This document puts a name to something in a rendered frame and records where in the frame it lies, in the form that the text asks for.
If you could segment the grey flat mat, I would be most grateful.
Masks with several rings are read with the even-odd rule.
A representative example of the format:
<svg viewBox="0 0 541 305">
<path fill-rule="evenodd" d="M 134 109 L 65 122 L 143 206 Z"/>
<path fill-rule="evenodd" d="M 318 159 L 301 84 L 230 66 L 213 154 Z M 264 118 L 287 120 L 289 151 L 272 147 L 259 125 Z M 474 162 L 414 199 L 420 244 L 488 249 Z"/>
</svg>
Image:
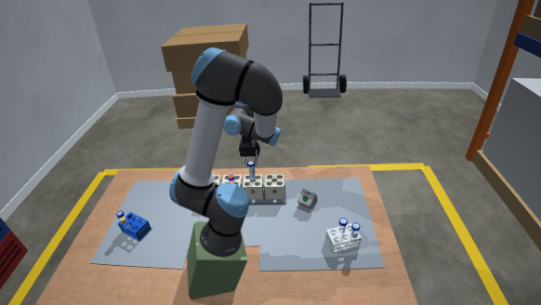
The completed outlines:
<svg viewBox="0 0 541 305">
<path fill-rule="evenodd" d="M 173 203 L 171 182 L 134 182 L 119 211 L 146 219 L 152 229 L 138 241 L 115 216 L 91 264 L 183 269 L 194 222 L 209 219 Z M 245 246 L 260 246 L 259 271 L 385 268 L 359 178 L 285 179 L 284 185 L 285 205 L 249 205 L 241 229 Z M 302 189 L 318 196 L 310 213 L 297 208 Z M 326 230 L 342 218 L 360 224 L 362 240 L 332 253 Z"/>
</svg>

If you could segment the grey sloped desk with green button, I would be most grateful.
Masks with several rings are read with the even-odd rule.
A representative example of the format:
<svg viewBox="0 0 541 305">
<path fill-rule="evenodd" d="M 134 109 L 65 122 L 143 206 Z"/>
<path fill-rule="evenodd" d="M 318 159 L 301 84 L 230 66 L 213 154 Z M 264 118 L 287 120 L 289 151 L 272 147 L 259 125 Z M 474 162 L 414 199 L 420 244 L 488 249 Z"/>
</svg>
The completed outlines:
<svg viewBox="0 0 541 305">
<path fill-rule="evenodd" d="M 308 190 L 302 189 L 297 199 L 297 202 L 299 203 L 297 208 L 310 213 L 311 210 L 313 209 L 313 206 L 315 206 L 315 204 L 317 203 L 316 199 L 317 199 L 317 195 L 315 192 L 310 192 Z M 302 204 L 305 204 L 305 205 L 302 205 Z"/>
</svg>

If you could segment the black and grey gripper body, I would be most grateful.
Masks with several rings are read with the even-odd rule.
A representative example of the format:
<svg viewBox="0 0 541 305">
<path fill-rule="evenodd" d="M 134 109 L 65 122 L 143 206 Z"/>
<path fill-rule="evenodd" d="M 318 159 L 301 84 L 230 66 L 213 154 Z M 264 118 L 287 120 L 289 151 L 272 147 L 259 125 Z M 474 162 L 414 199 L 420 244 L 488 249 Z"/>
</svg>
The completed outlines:
<svg viewBox="0 0 541 305">
<path fill-rule="evenodd" d="M 239 146 L 240 156 L 241 155 L 256 156 L 257 140 L 248 136 L 246 137 L 246 135 L 244 134 L 241 134 L 241 133 L 239 134 L 242 135 L 242 139 L 240 141 L 240 146 Z M 250 138 L 251 138 L 251 143 L 250 143 Z M 246 141 L 247 141 L 247 145 L 246 145 Z M 243 143 L 244 143 L 244 146 L 243 146 Z M 241 151 L 241 148 L 242 148 L 242 151 Z"/>
</svg>

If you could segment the blue tube rack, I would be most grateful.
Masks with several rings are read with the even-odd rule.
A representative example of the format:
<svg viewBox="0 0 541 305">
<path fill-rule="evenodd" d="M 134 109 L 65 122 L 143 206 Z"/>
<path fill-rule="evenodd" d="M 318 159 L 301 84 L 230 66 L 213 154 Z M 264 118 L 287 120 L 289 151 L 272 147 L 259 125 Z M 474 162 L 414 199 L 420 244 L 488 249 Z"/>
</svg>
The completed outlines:
<svg viewBox="0 0 541 305">
<path fill-rule="evenodd" d="M 138 241 L 140 241 L 152 229 L 150 224 L 149 224 L 149 221 L 147 221 L 146 219 L 143 219 L 143 218 L 141 218 L 141 217 L 139 217 L 139 216 L 137 216 L 137 215 L 135 215 L 135 214 L 133 214 L 131 212 L 129 214 L 127 214 L 125 216 L 125 218 L 127 220 L 126 224 L 121 224 L 121 222 L 118 223 L 121 231 L 126 233 L 127 235 L 135 238 Z M 139 218 L 139 220 L 136 219 L 136 218 Z M 144 220 L 144 222 L 142 220 Z M 127 224 L 130 225 L 129 228 L 126 227 Z"/>
</svg>

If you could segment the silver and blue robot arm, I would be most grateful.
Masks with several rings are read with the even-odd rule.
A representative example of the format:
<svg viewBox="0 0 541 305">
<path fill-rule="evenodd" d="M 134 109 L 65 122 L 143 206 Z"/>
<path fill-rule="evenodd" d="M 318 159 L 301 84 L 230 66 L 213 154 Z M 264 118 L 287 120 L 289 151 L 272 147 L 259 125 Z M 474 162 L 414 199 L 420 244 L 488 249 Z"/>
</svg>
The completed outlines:
<svg viewBox="0 0 541 305">
<path fill-rule="evenodd" d="M 283 92 L 262 64 L 213 47 L 196 61 L 191 82 L 197 86 L 199 106 L 187 162 L 172 178 L 169 196 L 210 219 L 201 230 L 200 243 L 208 253 L 228 257 L 241 245 L 250 200 L 234 183 L 213 184 L 221 133 L 224 128 L 229 135 L 241 133 L 274 146 L 281 133 L 276 119 Z M 236 108 L 227 116 L 233 105 Z"/>
</svg>

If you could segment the light grey tube rack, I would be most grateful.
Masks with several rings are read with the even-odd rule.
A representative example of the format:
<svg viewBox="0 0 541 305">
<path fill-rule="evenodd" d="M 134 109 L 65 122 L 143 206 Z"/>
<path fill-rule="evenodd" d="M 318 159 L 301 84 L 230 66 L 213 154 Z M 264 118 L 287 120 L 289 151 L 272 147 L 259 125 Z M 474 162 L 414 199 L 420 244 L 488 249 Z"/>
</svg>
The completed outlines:
<svg viewBox="0 0 541 305">
<path fill-rule="evenodd" d="M 353 247 L 360 246 L 360 242 L 362 237 L 358 233 L 358 236 L 356 238 L 351 237 L 351 228 L 347 229 L 348 226 L 352 226 L 353 223 L 348 224 L 346 226 L 346 231 L 341 233 L 338 231 L 338 227 L 326 230 L 326 236 L 325 239 L 332 251 L 332 253 L 340 252 L 343 250 L 351 249 Z M 330 231 L 335 231 L 331 232 Z M 342 238 L 342 236 L 345 235 L 345 237 Z M 335 238 L 336 237 L 336 238 Z M 337 238 L 338 237 L 338 238 Z M 345 240 L 344 240 L 345 239 Z M 357 240 L 358 239 L 358 240 Z M 357 240 L 356 242 L 352 243 L 351 241 Z M 351 246 L 350 246 L 351 245 Z M 346 247 L 347 246 L 347 247 Z M 344 247 L 344 248 L 343 248 Z M 340 249 L 339 249 L 340 248 Z"/>
</svg>

